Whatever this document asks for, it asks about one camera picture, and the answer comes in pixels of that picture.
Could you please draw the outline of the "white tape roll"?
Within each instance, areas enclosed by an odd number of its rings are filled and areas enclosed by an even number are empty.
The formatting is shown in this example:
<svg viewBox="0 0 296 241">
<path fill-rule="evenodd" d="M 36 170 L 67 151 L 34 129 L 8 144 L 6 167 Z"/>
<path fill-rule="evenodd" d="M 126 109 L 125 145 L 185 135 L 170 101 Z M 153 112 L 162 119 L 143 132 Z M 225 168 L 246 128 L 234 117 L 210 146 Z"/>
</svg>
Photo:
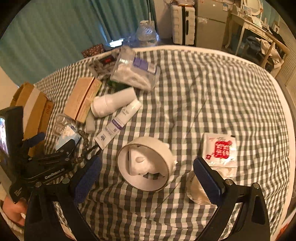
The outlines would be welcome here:
<svg viewBox="0 0 296 241">
<path fill-rule="evenodd" d="M 148 136 L 139 137 L 117 153 L 116 164 L 124 180 L 136 189 L 163 189 L 176 169 L 177 160 L 167 143 Z"/>
</svg>

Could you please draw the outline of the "silver blister pack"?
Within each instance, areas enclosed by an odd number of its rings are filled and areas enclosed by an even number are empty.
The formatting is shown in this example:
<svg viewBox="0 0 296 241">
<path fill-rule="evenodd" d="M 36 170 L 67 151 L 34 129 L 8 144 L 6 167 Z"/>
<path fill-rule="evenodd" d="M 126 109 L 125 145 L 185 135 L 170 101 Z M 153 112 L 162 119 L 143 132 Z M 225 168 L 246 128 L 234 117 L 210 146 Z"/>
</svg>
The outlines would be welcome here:
<svg viewBox="0 0 296 241">
<path fill-rule="evenodd" d="M 58 113 L 55 118 L 55 123 L 53 127 L 53 135 L 59 137 L 67 125 L 73 127 L 77 126 L 77 123 L 72 118 L 68 117 L 63 113 Z"/>
</svg>

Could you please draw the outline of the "white purple cream tube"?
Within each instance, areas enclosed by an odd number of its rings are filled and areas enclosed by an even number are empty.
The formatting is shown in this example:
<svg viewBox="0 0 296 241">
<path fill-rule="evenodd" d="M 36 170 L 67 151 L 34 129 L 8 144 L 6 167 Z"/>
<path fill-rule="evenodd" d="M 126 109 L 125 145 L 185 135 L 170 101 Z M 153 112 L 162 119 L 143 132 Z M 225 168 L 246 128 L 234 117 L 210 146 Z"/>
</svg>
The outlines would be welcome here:
<svg viewBox="0 0 296 241">
<path fill-rule="evenodd" d="M 142 103 L 135 99 L 126 107 L 122 108 L 120 113 L 95 137 L 99 148 L 103 150 L 141 107 Z"/>
</svg>

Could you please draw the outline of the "teal curtain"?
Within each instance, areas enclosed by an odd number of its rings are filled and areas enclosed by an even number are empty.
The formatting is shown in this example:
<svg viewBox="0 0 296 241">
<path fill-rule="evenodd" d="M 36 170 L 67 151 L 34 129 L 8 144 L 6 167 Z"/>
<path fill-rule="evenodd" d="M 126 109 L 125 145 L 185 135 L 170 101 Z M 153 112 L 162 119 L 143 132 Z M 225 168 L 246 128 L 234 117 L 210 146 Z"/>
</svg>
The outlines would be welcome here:
<svg viewBox="0 0 296 241">
<path fill-rule="evenodd" d="M 153 1 L 30 1 L 1 36 L 1 68 L 17 85 L 36 83 L 154 17 Z"/>
</svg>

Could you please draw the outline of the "tan medicine box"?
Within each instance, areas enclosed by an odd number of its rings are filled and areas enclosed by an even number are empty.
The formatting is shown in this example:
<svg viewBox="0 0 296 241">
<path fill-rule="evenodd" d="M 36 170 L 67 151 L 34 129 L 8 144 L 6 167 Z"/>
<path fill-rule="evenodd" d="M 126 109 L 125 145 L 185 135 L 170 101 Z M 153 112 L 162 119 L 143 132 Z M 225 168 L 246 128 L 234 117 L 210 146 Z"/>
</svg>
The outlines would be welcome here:
<svg viewBox="0 0 296 241">
<path fill-rule="evenodd" d="M 79 123 L 85 123 L 90 106 L 101 86 L 102 82 L 95 77 L 79 78 L 67 99 L 63 114 Z"/>
</svg>

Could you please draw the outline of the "clear bag of cotton pads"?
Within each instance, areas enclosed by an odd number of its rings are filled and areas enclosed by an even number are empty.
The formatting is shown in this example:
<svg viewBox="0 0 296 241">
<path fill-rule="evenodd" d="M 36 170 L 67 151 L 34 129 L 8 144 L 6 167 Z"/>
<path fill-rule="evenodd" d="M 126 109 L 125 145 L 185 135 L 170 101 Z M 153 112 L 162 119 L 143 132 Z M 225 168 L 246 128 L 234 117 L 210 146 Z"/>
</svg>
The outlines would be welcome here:
<svg viewBox="0 0 296 241">
<path fill-rule="evenodd" d="M 160 72 L 159 66 L 137 57 L 132 48 L 123 46 L 110 80 L 150 92 L 158 83 Z"/>
</svg>

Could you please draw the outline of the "green snack wrapper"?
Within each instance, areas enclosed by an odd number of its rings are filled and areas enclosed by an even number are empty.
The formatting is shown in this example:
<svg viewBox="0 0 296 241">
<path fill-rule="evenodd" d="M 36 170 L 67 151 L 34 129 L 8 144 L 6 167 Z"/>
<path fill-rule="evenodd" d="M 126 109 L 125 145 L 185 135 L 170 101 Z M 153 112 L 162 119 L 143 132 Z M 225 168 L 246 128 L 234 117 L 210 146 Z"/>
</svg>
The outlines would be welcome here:
<svg viewBox="0 0 296 241">
<path fill-rule="evenodd" d="M 126 85 L 124 83 L 120 83 L 112 80 L 108 80 L 107 83 L 115 92 L 118 92 L 130 87 L 129 85 Z"/>
</svg>

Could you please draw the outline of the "white plastic bottle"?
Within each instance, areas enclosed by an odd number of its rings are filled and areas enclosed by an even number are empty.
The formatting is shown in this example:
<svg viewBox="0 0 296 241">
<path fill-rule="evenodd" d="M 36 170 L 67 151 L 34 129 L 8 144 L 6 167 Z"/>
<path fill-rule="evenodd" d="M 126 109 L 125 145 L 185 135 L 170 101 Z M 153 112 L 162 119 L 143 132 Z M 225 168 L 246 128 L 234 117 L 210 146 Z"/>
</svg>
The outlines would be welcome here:
<svg viewBox="0 0 296 241">
<path fill-rule="evenodd" d="M 133 87 L 129 87 L 113 94 L 96 96 L 91 104 L 91 111 L 96 118 L 103 118 L 127 106 L 137 99 Z"/>
</svg>

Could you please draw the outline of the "clear plastic tube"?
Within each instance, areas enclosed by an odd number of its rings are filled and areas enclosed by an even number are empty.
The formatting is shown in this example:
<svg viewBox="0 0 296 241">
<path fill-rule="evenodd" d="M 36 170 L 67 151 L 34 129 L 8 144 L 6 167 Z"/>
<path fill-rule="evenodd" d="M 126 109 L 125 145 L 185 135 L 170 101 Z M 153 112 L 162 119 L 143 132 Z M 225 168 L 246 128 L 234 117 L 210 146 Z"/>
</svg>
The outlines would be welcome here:
<svg viewBox="0 0 296 241">
<path fill-rule="evenodd" d="M 86 133 L 88 134 L 95 133 L 95 118 L 91 110 L 88 112 L 86 116 L 85 128 L 86 128 Z"/>
</svg>

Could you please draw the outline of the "white vanity desk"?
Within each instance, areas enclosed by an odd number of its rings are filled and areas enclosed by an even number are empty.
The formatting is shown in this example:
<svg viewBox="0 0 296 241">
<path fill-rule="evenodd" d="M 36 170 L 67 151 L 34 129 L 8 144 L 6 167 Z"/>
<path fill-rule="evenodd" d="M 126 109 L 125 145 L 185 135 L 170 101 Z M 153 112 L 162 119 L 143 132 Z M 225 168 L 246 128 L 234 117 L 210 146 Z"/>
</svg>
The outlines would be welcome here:
<svg viewBox="0 0 296 241">
<path fill-rule="evenodd" d="M 228 47 L 231 44 L 232 28 L 233 28 L 234 23 L 236 23 L 242 27 L 241 32 L 240 32 L 240 36 L 239 36 L 238 45 L 237 45 L 234 55 L 236 55 L 236 56 L 238 55 L 238 51 L 239 51 L 241 43 L 242 43 L 243 35 L 246 30 L 249 30 L 250 32 L 254 33 L 255 35 L 270 42 L 270 46 L 277 45 L 285 53 L 285 55 L 283 57 L 283 61 L 290 54 L 290 49 L 285 44 L 280 42 L 276 37 L 274 37 L 274 35 L 272 35 L 268 31 L 264 30 L 263 28 L 258 27 L 254 23 L 246 20 L 245 18 L 240 17 L 239 15 L 236 15 L 232 12 L 230 12 L 230 15 L 229 15 L 228 41 L 227 41 L 227 44 L 225 45 L 225 49 L 228 49 Z"/>
</svg>

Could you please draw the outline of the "red white sachet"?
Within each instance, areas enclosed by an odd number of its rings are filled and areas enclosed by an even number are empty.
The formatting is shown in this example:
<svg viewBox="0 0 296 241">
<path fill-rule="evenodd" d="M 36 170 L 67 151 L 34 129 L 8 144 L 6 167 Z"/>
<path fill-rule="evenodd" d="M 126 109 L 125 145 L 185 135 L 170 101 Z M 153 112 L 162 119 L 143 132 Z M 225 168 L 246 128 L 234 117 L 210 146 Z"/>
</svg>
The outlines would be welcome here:
<svg viewBox="0 0 296 241">
<path fill-rule="evenodd" d="M 228 134 L 204 133 L 202 158 L 210 167 L 237 168 L 236 138 Z"/>
</svg>

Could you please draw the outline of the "grey checkered bed sheet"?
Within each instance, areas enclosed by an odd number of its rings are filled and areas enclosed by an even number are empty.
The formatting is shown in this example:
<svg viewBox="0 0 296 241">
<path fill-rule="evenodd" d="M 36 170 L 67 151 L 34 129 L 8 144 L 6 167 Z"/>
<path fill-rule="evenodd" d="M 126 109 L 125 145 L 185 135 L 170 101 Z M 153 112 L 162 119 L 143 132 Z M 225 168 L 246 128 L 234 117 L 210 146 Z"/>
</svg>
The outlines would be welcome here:
<svg viewBox="0 0 296 241">
<path fill-rule="evenodd" d="M 241 58 L 206 49 L 140 50 L 160 68 L 151 92 L 137 91 L 141 109 L 102 152 L 102 171 L 79 206 L 100 240 L 194 240 L 215 208 L 186 195 L 192 163 L 204 133 L 236 137 L 234 182 L 259 183 L 275 235 L 292 195 L 293 127 L 277 81 Z M 134 138 L 151 136 L 170 145 L 177 161 L 168 184 L 143 192 L 127 184 L 116 154 Z"/>
</svg>

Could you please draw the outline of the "brown cardboard box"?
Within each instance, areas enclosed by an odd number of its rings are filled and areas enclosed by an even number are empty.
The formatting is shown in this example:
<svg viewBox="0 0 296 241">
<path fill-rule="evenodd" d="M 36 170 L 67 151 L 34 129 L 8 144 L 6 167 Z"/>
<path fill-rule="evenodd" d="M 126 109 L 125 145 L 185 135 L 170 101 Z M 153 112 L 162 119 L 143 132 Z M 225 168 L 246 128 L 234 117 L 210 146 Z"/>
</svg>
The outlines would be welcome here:
<svg viewBox="0 0 296 241">
<path fill-rule="evenodd" d="M 34 85 L 25 82 L 13 95 L 10 106 L 23 107 L 23 138 L 46 133 L 54 107 L 52 101 Z"/>
</svg>

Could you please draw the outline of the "blue floral tissue pack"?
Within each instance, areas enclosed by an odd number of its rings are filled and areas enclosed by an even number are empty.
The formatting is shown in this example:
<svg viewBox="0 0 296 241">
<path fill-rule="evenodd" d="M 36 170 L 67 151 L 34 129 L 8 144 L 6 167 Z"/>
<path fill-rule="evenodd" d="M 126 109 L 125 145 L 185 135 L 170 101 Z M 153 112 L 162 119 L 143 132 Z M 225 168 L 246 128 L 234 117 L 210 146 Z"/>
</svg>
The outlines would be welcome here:
<svg viewBox="0 0 296 241">
<path fill-rule="evenodd" d="M 55 150 L 60 149 L 69 140 L 74 140 L 75 144 L 77 144 L 80 139 L 81 135 L 76 128 L 73 125 L 67 125 L 56 142 Z"/>
</svg>

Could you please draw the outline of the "floral patterned bag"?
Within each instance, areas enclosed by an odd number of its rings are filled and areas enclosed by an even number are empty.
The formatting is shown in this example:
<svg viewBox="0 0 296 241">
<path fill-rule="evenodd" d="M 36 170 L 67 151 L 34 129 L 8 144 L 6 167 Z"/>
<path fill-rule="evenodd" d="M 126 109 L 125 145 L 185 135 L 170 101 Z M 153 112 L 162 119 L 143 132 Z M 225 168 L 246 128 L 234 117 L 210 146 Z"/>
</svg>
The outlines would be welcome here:
<svg viewBox="0 0 296 241">
<path fill-rule="evenodd" d="M 88 48 L 81 52 L 84 58 L 92 57 L 105 52 L 103 44 L 94 45 L 91 48 Z"/>
</svg>

